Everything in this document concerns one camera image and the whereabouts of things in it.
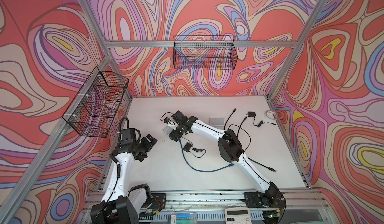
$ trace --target metal rail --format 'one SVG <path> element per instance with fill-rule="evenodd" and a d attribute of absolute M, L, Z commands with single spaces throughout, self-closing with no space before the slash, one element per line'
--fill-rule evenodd
<path fill-rule="evenodd" d="M 105 56 L 99 64 L 99 69 L 105 70 L 110 59 L 110 56 Z M 89 77 L 88 81 L 84 83 L 84 87 L 80 90 L 79 95 L 74 98 L 71 106 L 67 110 L 68 113 L 72 113 L 74 111 L 76 106 L 82 100 L 83 95 L 92 85 L 94 79 L 96 78 L 95 74 L 97 74 L 98 70 L 95 69 L 94 71 L 94 75 Z M 43 172 L 46 164 L 51 159 L 69 127 L 69 124 L 61 118 L 51 135 L 48 137 L 42 148 L 32 160 L 31 164 L 29 164 L 28 168 L 23 173 L 20 180 L 17 182 L 16 186 L 2 203 L 2 206 L 0 207 L 0 217 L 2 217 L 0 224 L 9 224 L 12 222 L 13 217 L 16 215 L 17 211 L 28 196 L 28 193 L 36 183 L 38 177 Z"/>
<path fill-rule="evenodd" d="M 271 103 L 271 100 L 269 100 L 268 98 L 265 98 L 266 99 L 266 102 L 268 103 L 268 106 L 269 108 L 272 110 L 272 111 L 276 111 L 275 110 L 275 107 L 272 105 Z M 290 151 L 291 153 L 291 156 L 293 158 L 293 161 L 295 162 L 296 164 L 296 167 L 297 169 L 299 170 L 301 176 L 304 178 L 304 182 L 306 182 L 306 185 L 308 188 L 312 189 L 312 185 L 311 185 L 311 182 L 310 180 L 308 179 L 308 176 L 305 174 L 304 172 L 304 169 L 303 169 L 303 166 L 301 165 L 300 161 L 299 161 L 299 158 L 297 157 L 295 151 L 293 150 L 292 148 L 292 144 L 291 144 L 291 141 L 289 140 L 289 137 L 287 137 L 285 131 L 284 131 L 284 127 L 283 127 L 283 124 L 281 123 L 280 119 L 277 119 L 276 120 L 276 123 L 277 123 L 277 126 L 279 127 L 280 129 L 280 132 L 281 134 L 283 135 L 283 138 L 285 140 L 285 143 L 287 144 L 288 146 L 288 150 Z"/>
<path fill-rule="evenodd" d="M 183 43 L 195 43 L 196 41 L 182 41 Z M 172 48 L 173 41 L 106 41 L 108 48 Z M 233 41 L 236 48 L 294 48 L 297 41 Z"/>
<path fill-rule="evenodd" d="M 280 83 L 285 78 L 288 70 L 293 65 L 293 62 L 296 58 L 296 56 L 299 54 L 301 47 L 303 46 L 305 39 L 310 34 L 310 31 L 312 30 L 315 22 L 317 21 L 319 15 L 323 11 L 325 5 L 327 4 L 328 0 L 317 0 L 312 12 L 310 13 L 308 20 L 305 22 L 303 29 L 301 30 L 299 37 L 297 39 L 298 44 L 297 46 L 290 51 L 290 53 L 287 56 L 287 59 L 285 60 L 283 66 L 279 70 L 279 72 L 276 75 L 276 78 L 274 79 L 271 88 L 269 89 L 267 96 L 270 97 L 273 93 L 276 92 L 276 90 L 280 87 Z"/>
<path fill-rule="evenodd" d="M 206 191 L 152 191 L 166 193 L 166 209 L 180 211 L 222 211 L 227 207 L 246 206 L 244 192 L 246 190 L 206 190 Z M 287 209 L 329 209 L 330 206 L 320 190 L 310 189 L 281 189 L 287 204 Z M 105 192 L 89 193 L 84 210 L 100 203 Z M 276 210 L 276 207 L 253 208 L 254 210 Z"/>
<path fill-rule="evenodd" d="M 103 49 L 104 53 L 108 56 L 111 56 L 112 57 L 112 54 L 111 54 L 111 51 L 109 50 L 108 46 L 106 45 L 106 38 L 103 34 L 103 32 L 101 31 L 101 28 L 99 26 L 99 23 L 96 19 L 96 16 L 92 10 L 92 6 L 89 2 L 89 0 L 78 0 L 79 1 L 79 4 L 81 6 L 81 8 L 83 9 L 84 11 L 84 15 L 86 17 L 86 19 L 88 20 L 89 24 L 91 25 L 92 29 L 93 29 L 93 32 L 94 34 L 96 35 L 96 39 L 97 41 L 99 42 L 101 48 Z M 111 69 L 112 71 L 114 71 L 115 73 L 118 73 L 118 74 L 121 74 L 121 70 L 120 68 L 118 67 L 115 59 L 113 58 L 112 59 L 112 62 L 110 63 L 110 66 L 111 66 Z M 129 100 L 132 99 L 131 95 L 129 94 L 129 92 L 126 92 L 124 94 Z"/>

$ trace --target power adapter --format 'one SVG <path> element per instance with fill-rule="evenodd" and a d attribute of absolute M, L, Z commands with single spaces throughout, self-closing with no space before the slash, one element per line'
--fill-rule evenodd
<path fill-rule="evenodd" d="M 192 147 L 192 144 L 187 142 L 187 144 L 183 147 L 183 150 L 186 151 L 186 152 L 190 152 L 191 147 Z"/>
<path fill-rule="evenodd" d="M 256 112 L 248 112 L 248 117 L 255 117 L 256 116 Z"/>

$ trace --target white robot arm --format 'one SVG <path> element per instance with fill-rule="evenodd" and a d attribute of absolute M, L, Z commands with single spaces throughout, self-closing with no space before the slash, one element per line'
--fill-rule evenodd
<path fill-rule="evenodd" d="M 122 121 L 127 120 L 127 129 L 121 130 Z M 93 224 L 137 223 L 141 208 L 149 207 L 153 198 L 147 184 L 129 188 L 129 176 L 135 160 L 142 162 L 157 140 L 151 135 L 141 138 L 140 131 L 129 128 L 127 117 L 119 124 L 119 142 L 110 154 L 113 160 L 106 180 L 106 192 L 101 203 L 91 209 Z"/>
<path fill-rule="evenodd" d="M 194 121 L 191 130 L 192 133 L 204 136 L 216 143 L 218 143 L 226 133 L 224 130 L 214 128 L 200 120 Z M 257 170 L 245 153 L 240 154 L 238 161 L 234 161 L 233 164 L 240 168 L 252 180 L 257 191 L 265 193 L 268 190 L 270 181 Z"/>
<path fill-rule="evenodd" d="M 258 197 L 260 197 L 259 202 L 261 205 L 275 205 L 277 200 L 280 200 L 279 203 L 277 203 L 277 206 L 283 207 L 285 205 L 285 202 L 281 201 L 284 200 L 282 198 L 283 195 L 275 184 L 262 175 L 247 158 L 247 155 L 244 153 L 242 145 L 233 130 L 220 130 L 214 128 L 194 116 L 187 118 L 180 111 L 177 111 L 172 118 L 177 124 L 171 123 L 169 118 L 164 120 L 165 123 L 173 128 L 173 131 L 169 135 L 170 139 L 178 141 L 185 133 L 195 133 L 216 142 L 221 157 L 225 161 L 236 165 L 255 184 L 255 188 L 259 193 Z"/>

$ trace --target swirling pattern backdrop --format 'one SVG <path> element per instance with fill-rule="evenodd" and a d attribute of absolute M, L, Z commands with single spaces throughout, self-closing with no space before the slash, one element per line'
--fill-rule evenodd
<path fill-rule="evenodd" d="M 384 223 L 384 0 L 329 0 L 273 102 L 340 223 Z"/>
<path fill-rule="evenodd" d="M 77 0 L 0 0 L 0 204 L 103 57 Z M 105 139 L 69 130 L 12 223 L 74 223 L 111 130 Z"/>
<path fill-rule="evenodd" d="M 317 0 L 90 0 L 108 40 L 296 40 Z M 172 48 L 115 48 L 134 96 L 264 95 L 289 50 L 238 48 L 234 71 L 174 70 Z"/>

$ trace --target black wire basket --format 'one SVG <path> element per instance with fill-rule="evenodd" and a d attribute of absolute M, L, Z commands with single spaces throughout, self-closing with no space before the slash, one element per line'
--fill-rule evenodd
<path fill-rule="evenodd" d="M 233 35 L 177 35 L 173 39 L 175 69 L 235 69 Z"/>
<path fill-rule="evenodd" d="M 107 137 L 128 82 L 129 79 L 120 74 L 99 71 L 66 121 L 80 136 Z"/>

